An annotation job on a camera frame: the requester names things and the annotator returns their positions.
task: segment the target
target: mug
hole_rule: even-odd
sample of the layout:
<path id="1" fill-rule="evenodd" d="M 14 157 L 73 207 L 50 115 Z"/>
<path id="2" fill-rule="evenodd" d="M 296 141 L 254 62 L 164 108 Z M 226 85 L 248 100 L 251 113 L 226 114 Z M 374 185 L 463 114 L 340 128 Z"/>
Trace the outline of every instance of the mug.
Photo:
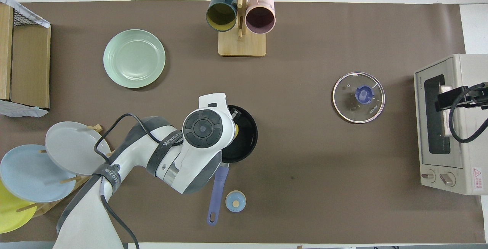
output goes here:
<path id="1" fill-rule="evenodd" d="M 267 34 L 275 25 L 274 0 L 249 0 L 246 27 L 255 34 Z"/>
<path id="2" fill-rule="evenodd" d="M 236 0 L 210 0 L 206 13 L 207 23 L 218 32 L 225 32 L 237 23 Z"/>

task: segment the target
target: pink mug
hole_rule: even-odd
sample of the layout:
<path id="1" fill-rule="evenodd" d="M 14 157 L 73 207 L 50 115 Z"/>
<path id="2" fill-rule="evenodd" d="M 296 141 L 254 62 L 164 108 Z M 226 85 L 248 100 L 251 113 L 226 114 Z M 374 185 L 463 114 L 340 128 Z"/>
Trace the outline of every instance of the pink mug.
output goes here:
<path id="1" fill-rule="evenodd" d="M 267 34 L 275 25 L 274 0 L 249 0 L 246 27 L 255 34 Z"/>

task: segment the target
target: white robotic arm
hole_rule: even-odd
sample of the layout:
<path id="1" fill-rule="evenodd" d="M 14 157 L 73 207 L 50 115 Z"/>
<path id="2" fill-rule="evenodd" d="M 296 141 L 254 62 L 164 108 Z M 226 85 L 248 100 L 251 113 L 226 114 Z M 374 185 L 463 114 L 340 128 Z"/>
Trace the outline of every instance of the white robotic arm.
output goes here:
<path id="1" fill-rule="evenodd" d="M 133 127 L 110 157 L 107 179 L 92 176 L 63 212 L 54 249 L 122 249 L 101 195 L 108 201 L 138 165 L 181 194 L 197 192 L 215 173 L 222 161 L 222 149 L 236 132 L 223 93 L 201 96 L 199 108 L 186 117 L 182 132 L 162 117 L 148 117 L 143 124 L 161 142 L 154 141 L 141 126 Z M 112 175 L 117 185 L 108 181 Z"/>

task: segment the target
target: light blue round object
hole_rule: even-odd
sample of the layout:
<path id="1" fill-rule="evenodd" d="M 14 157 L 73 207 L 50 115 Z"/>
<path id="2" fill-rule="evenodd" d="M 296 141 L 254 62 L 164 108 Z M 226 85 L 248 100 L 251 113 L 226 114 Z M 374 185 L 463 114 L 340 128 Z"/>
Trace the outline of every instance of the light blue round object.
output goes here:
<path id="1" fill-rule="evenodd" d="M 246 196 L 241 191 L 234 190 L 225 197 L 225 206 L 229 211 L 238 213 L 246 207 Z"/>
<path id="2" fill-rule="evenodd" d="M 75 181 L 60 181 L 75 174 L 59 168 L 51 161 L 42 145 L 22 145 L 13 148 L 0 162 L 3 185 L 16 197 L 30 202 L 61 200 L 73 191 Z"/>
<path id="3" fill-rule="evenodd" d="M 114 36 L 103 53 L 107 75 L 118 85 L 141 88 L 154 82 L 164 69 L 166 53 L 150 32 L 126 30 Z"/>

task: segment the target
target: yellow plate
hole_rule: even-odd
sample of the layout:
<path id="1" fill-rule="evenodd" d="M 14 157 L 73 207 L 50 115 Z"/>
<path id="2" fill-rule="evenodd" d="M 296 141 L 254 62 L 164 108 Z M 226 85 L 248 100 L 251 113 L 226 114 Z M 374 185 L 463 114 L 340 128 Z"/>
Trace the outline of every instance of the yellow plate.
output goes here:
<path id="1" fill-rule="evenodd" d="M 34 215 L 37 207 L 32 207 L 19 213 L 17 213 L 17 209 L 30 204 L 33 204 L 33 202 L 21 200 L 12 195 L 3 186 L 2 180 L 0 180 L 0 234 L 13 231 L 26 224 Z"/>

